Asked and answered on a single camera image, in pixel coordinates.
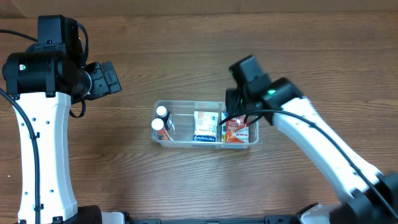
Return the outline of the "blue yellow VapoDrops box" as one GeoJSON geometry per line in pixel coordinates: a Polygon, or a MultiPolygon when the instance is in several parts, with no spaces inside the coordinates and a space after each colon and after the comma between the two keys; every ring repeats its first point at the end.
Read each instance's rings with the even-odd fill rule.
{"type": "MultiPolygon", "coordinates": [[[[221,120],[226,119],[228,114],[226,112],[221,113],[221,120]]],[[[221,125],[221,142],[226,142],[226,123],[221,125]]]]}

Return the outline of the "red orange small box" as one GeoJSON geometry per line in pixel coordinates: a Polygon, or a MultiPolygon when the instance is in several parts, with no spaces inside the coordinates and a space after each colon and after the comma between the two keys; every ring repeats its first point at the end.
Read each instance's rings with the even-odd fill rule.
{"type": "Polygon", "coordinates": [[[249,127],[245,116],[238,116],[226,122],[226,142],[248,143],[249,127]]]}

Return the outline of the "white blue Hansaplast box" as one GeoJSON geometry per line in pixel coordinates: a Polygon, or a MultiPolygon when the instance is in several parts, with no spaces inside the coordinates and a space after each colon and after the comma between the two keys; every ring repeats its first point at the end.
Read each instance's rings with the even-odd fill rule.
{"type": "Polygon", "coordinates": [[[194,112],[193,141],[216,142],[218,113],[208,111],[194,112]]]}

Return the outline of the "dark bottle white cap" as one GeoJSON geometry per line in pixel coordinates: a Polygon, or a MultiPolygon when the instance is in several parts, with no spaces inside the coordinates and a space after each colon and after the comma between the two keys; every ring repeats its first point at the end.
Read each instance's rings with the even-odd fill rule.
{"type": "Polygon", "coordinates": [[[169,130],[170,128],[173,127],[172,115],[166,107],[164,107],[164,106],[157,107],[156,115],[158,118],[160,118],[164,122],[164,126],[165,126],[166,130],[169,130]]]}

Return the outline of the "orange tube white cap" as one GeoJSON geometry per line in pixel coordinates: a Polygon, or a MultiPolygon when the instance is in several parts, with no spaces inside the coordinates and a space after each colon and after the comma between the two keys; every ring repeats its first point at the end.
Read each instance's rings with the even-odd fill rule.
{"type": "Polygon", "coordinates": [[[151,127],[158,134],[160,140],[169,141],[172,139],[168,134],[162,119],[153,119],[151,122],[151,127]]]}

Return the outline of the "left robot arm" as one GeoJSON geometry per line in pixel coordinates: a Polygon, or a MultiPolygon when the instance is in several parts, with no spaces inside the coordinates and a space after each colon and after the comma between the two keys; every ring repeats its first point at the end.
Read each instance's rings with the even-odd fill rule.
{"type": "Polygon", "coordinates": [[[16,112],[22,159],[19,223],[125,223],[122,212],[78,205],[68,155],[72,105],[119,92],[111,62],[88,63],[82,24],[61,15],[40,16],[38,36],[8,56],[1,93],[16,112]]]}

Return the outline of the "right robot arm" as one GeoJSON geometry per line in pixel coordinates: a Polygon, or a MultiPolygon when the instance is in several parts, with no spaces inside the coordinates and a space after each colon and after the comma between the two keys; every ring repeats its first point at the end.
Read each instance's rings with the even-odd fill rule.
{"type": "Polygon", "coordinates": [[[397,223],[397,173],[384,175],[360,157],[290,80],[272,81],[254,56],[234,63],[229,72],[237,87],[226,91],[223,121],[250,115],[266,119],[301,148],[340,201],[314,203],[295,215],[271,215],[265,223],[397,223]]]}

